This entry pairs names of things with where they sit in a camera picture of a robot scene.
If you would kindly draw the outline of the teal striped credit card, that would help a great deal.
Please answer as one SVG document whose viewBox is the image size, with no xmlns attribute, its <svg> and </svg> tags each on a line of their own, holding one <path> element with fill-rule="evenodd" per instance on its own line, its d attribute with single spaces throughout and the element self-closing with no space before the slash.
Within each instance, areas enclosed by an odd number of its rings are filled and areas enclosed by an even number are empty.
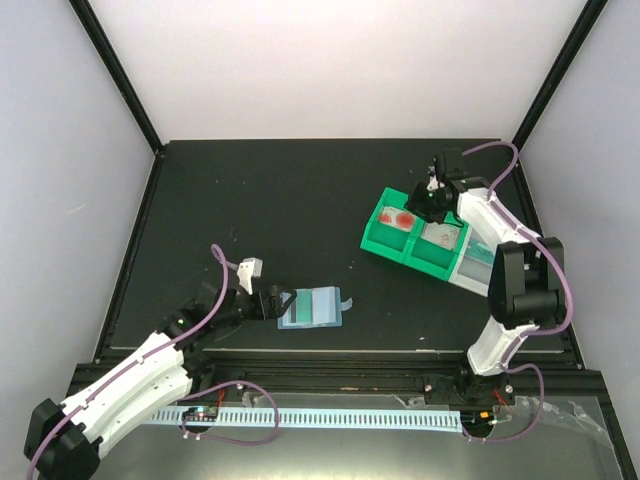
<svg viewBox="0 0 640 480">
<path fill-rule="evenodd" d="M 297 290 L 296 298 L 283 319 L 283 325 L 291 328 L 302 328 L 312 325 L 312 293 L 310 290 Z"/>
</svg>

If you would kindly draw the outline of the blue card holder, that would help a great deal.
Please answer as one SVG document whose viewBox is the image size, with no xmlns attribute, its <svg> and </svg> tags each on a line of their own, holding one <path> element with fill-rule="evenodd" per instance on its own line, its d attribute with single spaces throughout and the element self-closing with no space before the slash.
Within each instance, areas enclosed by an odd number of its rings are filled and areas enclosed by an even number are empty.
<svg viewBox="0 0 640 480">
<path fill-rule="evenodd" d="M 287 316 L 278 318 L 278 328 L 280 330 L 305 330 L 316 328 L 333 328 L 340 327 L 343 323 L 343 313 L 350 310 L 353 306 L 353 299 L 343 300 L 341 290 L 337 286 L 316 287 L 310 290 L 312 293 L 312 325 L 308 327 L 291 328 L 283 325 L 283 319 Z"/>
</svg>

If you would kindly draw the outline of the white floral credit card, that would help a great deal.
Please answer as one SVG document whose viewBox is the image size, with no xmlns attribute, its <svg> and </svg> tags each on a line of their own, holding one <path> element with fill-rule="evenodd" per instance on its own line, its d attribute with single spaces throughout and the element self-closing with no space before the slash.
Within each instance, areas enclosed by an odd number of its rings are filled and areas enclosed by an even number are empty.
<svg viewBox="0 0 640 480">
<path fill-rule="evenodd" d="M 460 227 L 454 225 L 426 223 L 420 238 L 446 250 L 453 250 L 458 242 L 460 230 Z"/>
</svg>

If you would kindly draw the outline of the green bin compartment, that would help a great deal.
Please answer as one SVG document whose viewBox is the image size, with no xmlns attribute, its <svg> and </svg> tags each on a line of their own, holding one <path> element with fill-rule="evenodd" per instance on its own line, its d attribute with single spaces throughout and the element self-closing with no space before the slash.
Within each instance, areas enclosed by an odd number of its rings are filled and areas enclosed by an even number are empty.
<svg viewBox="0 0 640 480">
<path fill-rule="evenodd" d="M 398 264 L 405 264 L 411 248 L 420 236 L 426 222 L 416 217 L 416 223 L 410 232 L 401 231 L 378 221 L 378 214 L 383 206 L 393 206 L 402 210 L 408 195 L 386 187 L 380 196 L 373 213 L 366 223 L 360 242 L 360 248 Z"/>
<path fill-rule="evenodd" d="M 456 247 L 453 250 L 446 250 L 424 241 L 419 236 L 410 250 L 409 258 L 405 265 L 439 280 L 449 281 L 449 277 L 459 259 L 459 255 L 464 250 L 464 243 L 470 226 L 451 213 L 447 215 L 442 224 L 454 225 L 461 228 Z"/>
</svg>

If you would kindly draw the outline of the clear white bin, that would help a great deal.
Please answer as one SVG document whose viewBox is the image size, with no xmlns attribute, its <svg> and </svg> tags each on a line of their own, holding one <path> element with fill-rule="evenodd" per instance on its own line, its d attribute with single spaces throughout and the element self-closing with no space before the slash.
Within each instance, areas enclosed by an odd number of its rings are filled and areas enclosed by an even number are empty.
<svg viewBox="0 0 640 480">
<path fill-rule="evenodd" d="M 474 230 L 469 229 L 464 243 L 464 250 L 459 255 L 459 259 L 449 277 L 449 282 L 486 298 L 494 263 L 486 265 L 472 260 L 466 255 L 467 246 L 471 239 L 487 245 Z"/>
</svg>

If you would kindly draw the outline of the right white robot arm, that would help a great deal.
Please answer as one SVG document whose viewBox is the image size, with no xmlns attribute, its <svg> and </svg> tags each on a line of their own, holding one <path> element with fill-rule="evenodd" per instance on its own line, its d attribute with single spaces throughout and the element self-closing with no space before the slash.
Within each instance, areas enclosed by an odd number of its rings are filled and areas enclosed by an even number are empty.
<svg viewBox="0 0 640 480">
<path fill-rule="evenodd" d="M 574 302 L 562 243 L 520 222 L 499 200 L 494 184 L 470 175 L 465 156 L 460 149 L 438 153 L 428 181 L 417 184 L 405 207 L 429 223 L 453 215 L 494 251 L 489 318 L 454 379 L 457 396 L 476 403 L 512 373 L 509 362 L 528 338 L 567 329 Z"/>
</svg>

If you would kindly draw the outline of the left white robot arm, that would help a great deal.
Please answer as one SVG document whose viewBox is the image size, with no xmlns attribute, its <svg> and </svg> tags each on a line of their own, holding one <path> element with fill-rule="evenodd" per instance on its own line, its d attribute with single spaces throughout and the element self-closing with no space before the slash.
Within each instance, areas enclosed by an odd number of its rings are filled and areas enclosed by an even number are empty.
<svg viewBox="0 0 640 480">
<path fill-rule="evenodd" d="M 277 285 L 199 294 L 168 315 L 143 344 L 91 385 L 31 414 L 24 455 L 30 479 L 88 479 L 127 434 L 160 409 L 218 391 L 207 338 L 247 321 L 284 316 L 297 294 Z"/>
</svg>

